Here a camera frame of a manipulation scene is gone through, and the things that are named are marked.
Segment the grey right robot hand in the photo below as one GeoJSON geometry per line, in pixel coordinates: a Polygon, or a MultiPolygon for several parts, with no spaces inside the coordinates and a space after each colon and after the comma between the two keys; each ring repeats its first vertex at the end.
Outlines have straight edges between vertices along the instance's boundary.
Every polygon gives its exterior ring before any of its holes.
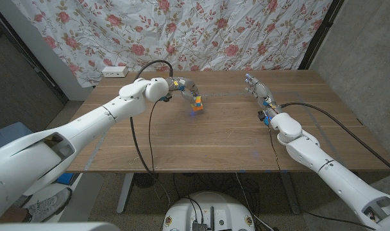
{"type": "Polygon", "coordinates": [[[275,101],[272,92],[260,80],[247,73],[245,75],[245,82],[248,84],[245,90],[251,93],[257,100],[264,114],[269,117],[274,117],[283,112],[282,108],[275,101]]]}

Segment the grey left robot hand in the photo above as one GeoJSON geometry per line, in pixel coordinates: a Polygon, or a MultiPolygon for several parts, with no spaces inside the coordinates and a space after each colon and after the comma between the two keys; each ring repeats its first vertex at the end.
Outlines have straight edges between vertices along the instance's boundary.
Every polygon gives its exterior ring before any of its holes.
{"type": "Polygon", "coordinates": [[[168,102],[172,98],[172,92],[177,90],[190,103],[193,111],[203,110],[201,94],[193,80],[183,77],[170,77],[166,81],[169,85],[169,92],[163,101],[168,102]]]}

